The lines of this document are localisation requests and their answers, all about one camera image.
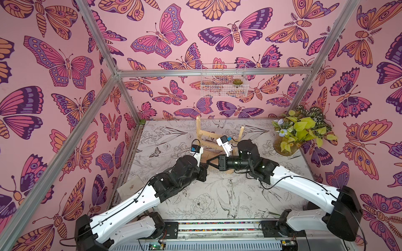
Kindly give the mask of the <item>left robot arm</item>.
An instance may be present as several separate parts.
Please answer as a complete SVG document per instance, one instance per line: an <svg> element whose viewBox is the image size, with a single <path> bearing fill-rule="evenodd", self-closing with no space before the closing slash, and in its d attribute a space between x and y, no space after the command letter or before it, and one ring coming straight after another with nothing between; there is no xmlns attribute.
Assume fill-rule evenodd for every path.
<svg viewBox="0 0 402 251"><path fill-rule="evenodd" d="M91 218L88 215L80 217L75 224L76 250L111 251L136 239L160 237L165 222L159 213L134 219L174 197L193 181L204 182L207 170L200 164L201 156L193 153L180 157L173 167L153 176L119 205Z"/></svg>

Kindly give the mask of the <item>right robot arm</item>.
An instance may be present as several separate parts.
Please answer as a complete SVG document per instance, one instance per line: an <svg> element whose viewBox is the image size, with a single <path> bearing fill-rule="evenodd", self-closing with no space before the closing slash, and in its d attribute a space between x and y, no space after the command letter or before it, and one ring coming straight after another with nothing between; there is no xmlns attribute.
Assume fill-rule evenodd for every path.
<svg viewBox="0 0 402 251"><path fill-rule="evenodd" d="M357 239L363 211L352 188L327 186L297 175L279 163L261 157L251 140L237 144L238 155L229 154L231 144L224 143L222 147L225 153L207 160L207 165L221 172L243 170L262 185L267 184L267 190L283 188L317 206L317 209L307 211L285 210L278 221L280 229L329 231L344 241Z"/></svg>

